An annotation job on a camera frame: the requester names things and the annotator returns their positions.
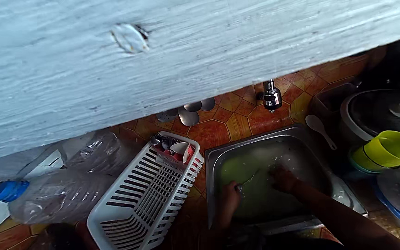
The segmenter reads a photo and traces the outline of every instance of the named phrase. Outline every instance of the light blue painted wood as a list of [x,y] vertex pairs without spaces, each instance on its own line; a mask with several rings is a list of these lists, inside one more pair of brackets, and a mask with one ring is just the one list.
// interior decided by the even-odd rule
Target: light blue painted wood
[[398,39],[400,0],[0,0],[0,157]]

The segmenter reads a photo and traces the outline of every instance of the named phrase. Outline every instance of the green plastic bowl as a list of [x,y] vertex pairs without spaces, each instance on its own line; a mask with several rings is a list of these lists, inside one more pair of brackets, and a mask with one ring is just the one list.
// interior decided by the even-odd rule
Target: green plastic bowl
[[351,156],[354,162],[356,162],[360,167],[364,168],[365,170],[380,173],[388,168],[380,166],[373,162],[364,151],[364,146],[361,146],[357,150],[355,150]]
[[384,167],[400,166],[400,132],[386,130],[364,145],[365,154]]

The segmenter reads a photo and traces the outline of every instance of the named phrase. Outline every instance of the sink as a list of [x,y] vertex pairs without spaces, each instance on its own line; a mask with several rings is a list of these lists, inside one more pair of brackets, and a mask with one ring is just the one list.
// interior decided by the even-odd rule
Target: sink
[[367,216],[367,211],[347,184],[331,171],[314,141],[307,127],[294,124],[206,150],[209,227],[214,220],[221,186],[231,179],[242,183],[253,175],[253,179],[242,189],[242,196],[251,194],[248,197],[252,199],[245,196],[235,213],[234,223],[257,226],[264,235],[322,226],[319,219],[293,196],[265,188],[271,182],[267,172],[277,164],[338,202]]

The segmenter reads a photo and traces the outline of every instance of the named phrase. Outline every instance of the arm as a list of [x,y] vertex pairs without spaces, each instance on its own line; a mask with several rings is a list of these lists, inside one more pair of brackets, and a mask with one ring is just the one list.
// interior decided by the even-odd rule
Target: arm
[[228,235],[231,219],[240,204],[241,196],[236,190],[237,182],[231,181],[222,188],[222,194],[218,201],[214,223],[209,231],[209,249],[223,249],[225,238]]
[[275,188],[294,195],[348,249],[400,250],[400,240],[379,225],[298,180],[290,171],[272,172]]

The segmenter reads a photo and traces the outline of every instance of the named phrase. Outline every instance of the black lid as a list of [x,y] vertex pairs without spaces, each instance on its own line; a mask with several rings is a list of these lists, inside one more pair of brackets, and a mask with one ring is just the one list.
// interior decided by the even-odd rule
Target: black lid
[[366,133],[375,137],[384,130],[400,132],[400,117],[390,107],[400,103],[400,90],[379,89],[358,94],[348,104],[348,113]]

